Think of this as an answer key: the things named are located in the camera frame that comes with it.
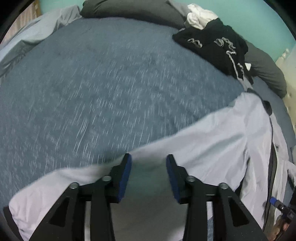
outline bed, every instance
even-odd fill
[[[244,92],[233,77],[175,43],[175,28],[71,11],[44,40],[24,41],[27,53],[14,56],[8,48],[19,41],[0,50],[9,56],[0,76],[1,209],[45,174],[108,166],[190,128]],[[65,21],[62,11],[57,15]],[[270,102],[292,161],[296,140],[283,101],[258,77],[253,87]],[[289,202],[288,182],[286,189]]]

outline blue tip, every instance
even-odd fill
[[[177,182],[177,179],[174,175],[172,166],[170,164],[170,158],[168,156],[166,158],[166,168],[167,168],[168,176],[170,179],[170,185],[172,187],[174,197],[177,200],[177,202],[179,202],[180,201],[180,191],[179,191],[179,187],[178,187],[178,182]]]
[[[128,159],[121,177],[121,180],[119,182],[119,192],[117,195],[117,201],[120,202],[122,198],[124,197],[124,194],[126,192],[126,185],[128,183],[128,178],[131,172],[131,155],[128,155]]]
[[[277,199],[275,197],[271,197],[269,202],[272,204],[272,205],[275,205],[276,204],[276,201]]]

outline wall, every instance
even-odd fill
[[[291,32],[263,0],[177,0],[186,4],[196,2],[214,11],[221,20],[233,27],[245,39],[267,52],[274,61],[291,49],[296,41]],[[77,4],[82,8],[84,0],[40,0],[41,11]]]

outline gray blanket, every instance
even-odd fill
[[[173,135],[243,91],[176,44],[175,32],[78,19],[27,53],[0,87],[0,207],[48,172]]]

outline screw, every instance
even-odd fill
[[[227,189],[228,188],[228,185],[226,183],[220,183],[219,186],[222,189]]]
[[[69,186],[71,189],[76,189],[79,187],[79,184],[78,183],[71,183],[70,186]]]
[[[186,178],[186,180],[187,180],[188,182],[195,182],[196,178],[195,178],[194,176],[188,176],[188,177]]]
[[[109,176],[109,175],[107,175],[107,176],[103,176],[103,178],[102,178],[102,180],[103,180],[104,182],[109,182],[111,179],[112,179],[112,177]]]

